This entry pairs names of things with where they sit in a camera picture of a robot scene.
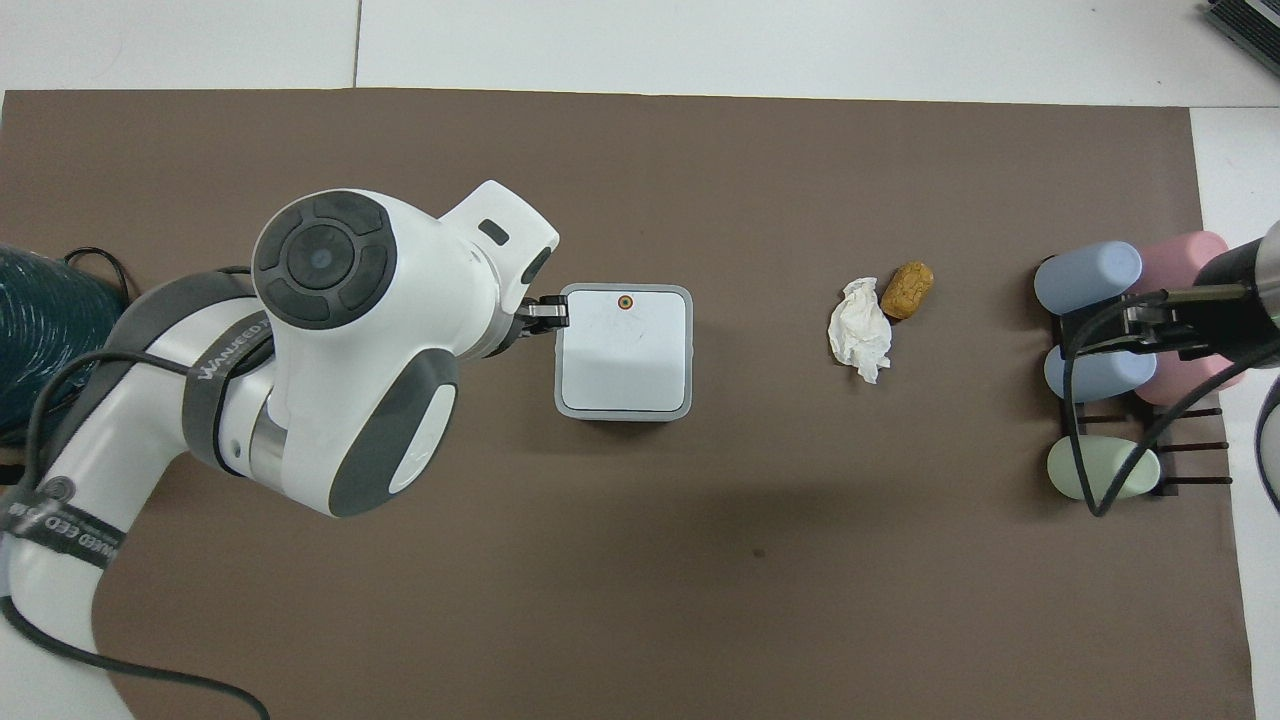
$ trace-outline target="crumpled tissue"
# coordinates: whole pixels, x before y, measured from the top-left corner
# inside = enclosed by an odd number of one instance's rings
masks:
[[[881,368],[888,368],[893,329],[876,300],[876,278],[858,278],[845,286],[845,299],[831,314],[827,328],[831,352],[845,365],[858,368],[864,380],[876,384]]]

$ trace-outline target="white tile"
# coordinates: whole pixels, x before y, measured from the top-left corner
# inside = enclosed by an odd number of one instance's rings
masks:
[[[1169,0],[365,0],[361,86],[1275,106]]]
[[[351,86],[358,0],[0,0],[0,88]]]
[[[1192,110],[1192,135],[1204,228],[1233,246],[1262,237],[1280,220],[1280,109]],[[1280,720],[1280,515],[1253,456],[1258,407],[1275,378],[1249,370],[1221,393],[1258,720]]]

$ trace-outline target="white plastic box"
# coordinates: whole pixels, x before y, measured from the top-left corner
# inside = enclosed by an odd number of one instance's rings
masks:
[[[666,423],[694,398],[694,300],[675,284],[575,283],[556,338],[556,407],[580,420]]]

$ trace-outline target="pink cup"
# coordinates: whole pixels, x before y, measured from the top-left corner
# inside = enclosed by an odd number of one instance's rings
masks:
[[[1134,392],[1151,405],[1172,405],[1181,400],[1196,386],[1221,373],[1231,364],[1221,355],[1210,355],[1199,360],[1179,360],[1176,352],[1156,355],[1156,374]],[[1244,374],[1226,380],[1217,389],[1226,389],[1240,382]]]
[[[1139,247],[1142,275],[1128,292],[1192,287],[1201,268],[1222,252],[1226,252],[1226,241],[1206,231],[1189,232]]]

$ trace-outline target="brown tabletop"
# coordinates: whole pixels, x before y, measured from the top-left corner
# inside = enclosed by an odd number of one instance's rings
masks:
[[[0,241],[100,245],[146,288],[247,263],[307,192],[439,214],[488,178],[562,234],[534,295],[689,288],[689,416],[561,416],[538,338],[463,368],[430,473],[367,515],[184,456],[104,580],[104,652],[279,720],[1253,716],[1228,489],[1097,520],[1043,470],[1032,269],[1201,227],[1185,110],[10,92]],[[916,259],[937,286],[864,384],[829,314]],[[247,716],[119,687],[141,719]]]

